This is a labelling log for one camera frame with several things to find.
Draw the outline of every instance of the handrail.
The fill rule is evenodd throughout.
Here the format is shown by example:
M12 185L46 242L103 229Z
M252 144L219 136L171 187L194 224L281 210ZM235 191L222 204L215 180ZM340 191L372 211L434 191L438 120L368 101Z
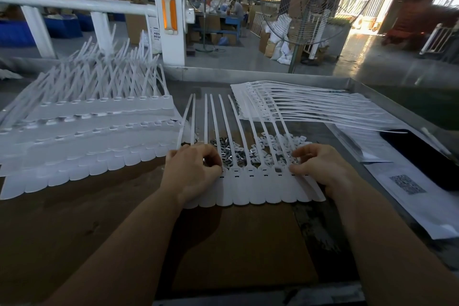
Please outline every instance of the handrail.
M122 0L0 0L9 4L27 5L33 7L57 7L95 12L128 13L133 15L148 15L157 17L156 5L132 4Z

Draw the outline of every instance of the blue workbench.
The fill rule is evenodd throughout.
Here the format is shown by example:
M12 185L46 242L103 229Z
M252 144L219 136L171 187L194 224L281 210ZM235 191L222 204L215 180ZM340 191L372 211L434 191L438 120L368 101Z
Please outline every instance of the blue workbench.
M204 16L203 13L196 13L196 23L195 26L193 27L193 30L202 32L203 29L199 25L198 17L199 16ZM235 25L236 26L236 31L234 30L224 30L224 29L207 29L206 33L221 33L221 34L233 34L236 35L236 43L239 43L239 32L240 32L240 19L236 17L236 15L227 15L226 13L220 13L220 14L215 14L211 13L209 16L220 16L221 19L225 19L225 24L226 25Z

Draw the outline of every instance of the smartphone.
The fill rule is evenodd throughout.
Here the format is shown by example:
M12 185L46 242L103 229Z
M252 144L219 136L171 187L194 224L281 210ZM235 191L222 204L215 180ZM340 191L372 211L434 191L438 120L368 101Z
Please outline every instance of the smartphone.
M446 191L459 189L459 166L409 130L391 131L406 133L380 132L380 135L430 180Z

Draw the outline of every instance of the person's right hand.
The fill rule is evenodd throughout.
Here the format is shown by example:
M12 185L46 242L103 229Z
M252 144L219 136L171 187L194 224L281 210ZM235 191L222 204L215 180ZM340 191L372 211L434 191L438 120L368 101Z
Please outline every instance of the person's right hand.
M336 194L359 179L359 176L330 145L308 144L294 150L291 155L299 157L301 164L291 164L290 172L297 175L310 175L315 181L325 185L327 196L336 200Z

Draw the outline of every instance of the blue plastic crate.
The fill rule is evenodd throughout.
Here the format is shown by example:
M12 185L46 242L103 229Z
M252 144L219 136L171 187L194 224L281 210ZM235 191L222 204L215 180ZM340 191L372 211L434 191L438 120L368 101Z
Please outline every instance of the blue plastic crate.
M78 18L62 15L64 19L44 19L51 38L71 39L83 36Z
M126 17L124 16L124 13L114 13L113 20L118 22L126 22Z
M91 16L83 15L82 13L77 13L78 21L80 22L80 28L83 32L93 32L94 24L92 23Z
M0 21L0 47L24 48L35 46L26 21Z

